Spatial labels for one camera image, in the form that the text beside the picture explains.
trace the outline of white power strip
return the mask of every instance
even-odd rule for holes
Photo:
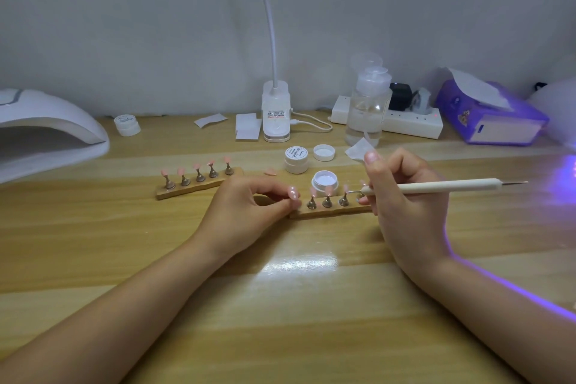
[[[350,111],[350,97],[338,96],[328,118],[332,123],[346,125]],[[443,128],[442,117],[437,108],[432,108],[430,114],[417,114],[412,111],[386,111],[382,130],[399,134],[414,135],[437,140]]]
[[[438,108],[430,114],[416,114],[412,111],[386,111],[382,130],[399,134],[414,135],[437,140],[442,128],[442,117]]]

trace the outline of pink nail tip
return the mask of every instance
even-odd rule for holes
[[[299,192],[294,186],[288,187],[288,196],[290,199],[297,200],[299,198]]]

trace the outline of white cable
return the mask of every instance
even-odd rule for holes
[[[293,114],[295,116],[309,117],[313,120],[316,120],[317,122],[322,123],[322,125],[326,125],[328,127],[320,127],[318,125],[314,125],[313,123],[305,122],[302,120],[296,120],[296,119],[290,120],[290,125],[297,125],[298,123],[303,123],[305,125],[314,126],[315,128],[320,129],[322,132],[330,132],[334,129],[334,127],[330,123],[324,122],[324,121],[320,120],[319,118],[315,118],[313,115],[301,114],[300,112],[295,112],[294,110],[290,110],[290,112],[291,112],[291,114]]]
[[[268,20],[268,31],[270,32],[270,46],[272,47],[272,87],[277,89],[278,75],[276,70],[276,37],[274,35],[272,10],[270,9],[270,2],[268,2],[268,0],[264,0],[264,8],[266,9],[266,19]]]

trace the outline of forearm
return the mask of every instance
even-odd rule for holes
[[[572,313],[459,258],[413,280],[530,382],[573,382]]]
[[[226,258],[189,240],[0,364],[11,383],[116,383]]]

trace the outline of tissue pack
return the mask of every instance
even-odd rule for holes
[[[531,145],[549,118],[497,82],[485,83],[495,87],[500,96],[508,100],[509,110],[473,99],[465,94],[455,79],[444,82],[436,99],[436,107],[466,143]],[[477,92],[469,93],[478,97]]]

